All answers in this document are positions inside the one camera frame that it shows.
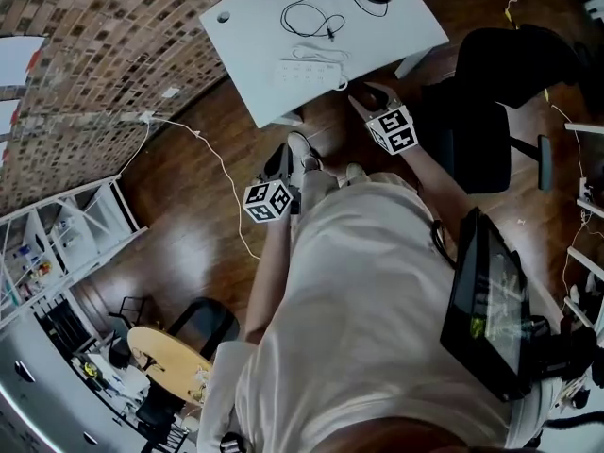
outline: desk leg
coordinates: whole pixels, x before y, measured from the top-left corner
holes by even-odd
[[[405,57],[403,61],[398,66],[398,69],[394,71],[396,74],[396,78],[402,79],[406,76],[413,67],[415,67],[421,59],[423,59],[428,52],[432,49],[423,50],[422,52],[418,52],[417,54],[413,54],[412,56]]]
[[[292,112],[283,114],[281,117],[277,117],[273,123],[276,125],[301,126],[304,124],[304,121],[302,121],[300,114],[293,110]]]

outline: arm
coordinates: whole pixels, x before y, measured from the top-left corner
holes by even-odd
[[[461,220],[474,208],[470,197],[421,146],[414,146],[400,156],[422,184],[426,201],[438,211],[451,237],[459,243]]]
[[[266,241],[245,316],[245,340],[259,344],[273,320],[287,284],[290,269],[290,213],[268,224]]]

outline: person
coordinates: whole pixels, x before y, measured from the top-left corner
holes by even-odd
[[[304,168],[300,222],[293,241],[289,215],[268,224],[245,342],[218,349],[199,452],[232,430],[248,453],[522,447],[547,407],[527,426],[440,344],[454,270],[424,201],[358,164],[340,188],[303,135],[288,145]],[[419,145],[401,156],[457,241],[472,201]]]

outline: round wooden table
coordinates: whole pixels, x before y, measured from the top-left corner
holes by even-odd
[[[134,327],[128,345],[141,369],[166,391],[201,405],[211,363],[198,352],[161,330]]]

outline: floor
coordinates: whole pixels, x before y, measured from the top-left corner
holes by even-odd
[[[403,102],[414,99],[420,85],[452,74],[459,45],[469,31],[508,27],[503,15],[508,0],[425,1],[450,43],[433,50],[401,82],[394,80],[392,66],[366,78],[396,87]],[[517,23],[546,26],[569,42],[581,40],[591,47],[602,42],[600,29],[585,15],[580,0],[521,0],[512,13]],[[572,120],[593,121],[577,86],[561,84],[550,95]],[[341,173],[347,162],[355,160],[368,172],[396,171],[412,179],[401,159],[387,157],[370,141],[342,93],[317,99],[302,112],[303,132],[334,173]],[[579,228],[579,209],[574,204],[579,182],[576,138],[563,129],[563,118],[548,108],[541,95],[521,109],[510,110],[509,119],[514,137],[536,143],[538,134],[549,136],[555,190],[539,192],[534,161],[512,151],[510,189],[477,196],[476,202],[519,251],[526,268],[561,300],[565,294],[561,280],[564,250]],[[179,120],[200,129],[224,157],[239,196],[290,130],[286,126],[257,130],[230,80],[200,99]],[[597,142],[581,139],[583,168],[594,176],[601,169]],[[147,320],[164,325],[170,325],[200,295],[219,299],[243,320],[257,262],[247,255],[238,237],[238,209],[230,184],[205,145],[183,129],[167,128],[132,162],[122,186],[140,223],[150,229],[75,288],[97,326],[106,327],[103,318],[107,311],[119,309],[122,297],[128,295],[151,296],[154,307]],[[263,226],[244,216],[243,235],[259,254]],[[582,232],[576,247],[594,255],[600,243],[599,237]],[[571,261],[567,282],[584,276],[584,270]]]

